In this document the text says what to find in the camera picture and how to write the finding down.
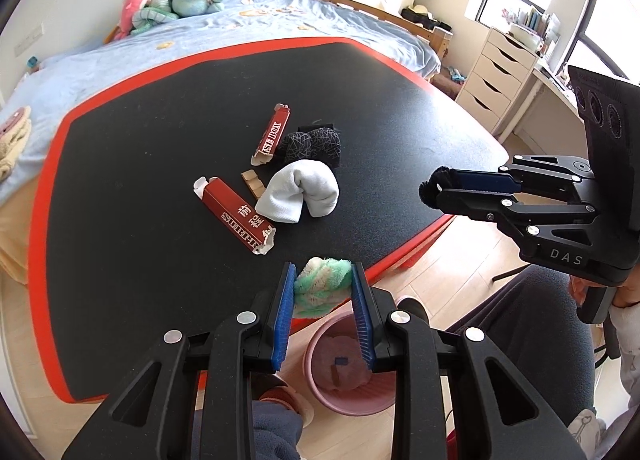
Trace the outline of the person's right hand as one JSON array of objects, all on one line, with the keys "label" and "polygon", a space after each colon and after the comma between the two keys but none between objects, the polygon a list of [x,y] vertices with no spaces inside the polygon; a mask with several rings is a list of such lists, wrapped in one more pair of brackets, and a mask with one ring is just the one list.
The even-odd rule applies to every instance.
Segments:
[{"label": "person's right hand", "polygon": [[[568,284],[568,291],[570,296],[579,304],[582,305],[586,299],[587,289],[589,287],[598,287],[598,284],[591,284],[589,281],[570,276],[570,283]],[[639,269],[636,267],[627,279],[617,287],[612,305],[619,309],[626,309],[627,307],[634,306],[640,302],[640,279]]]}]

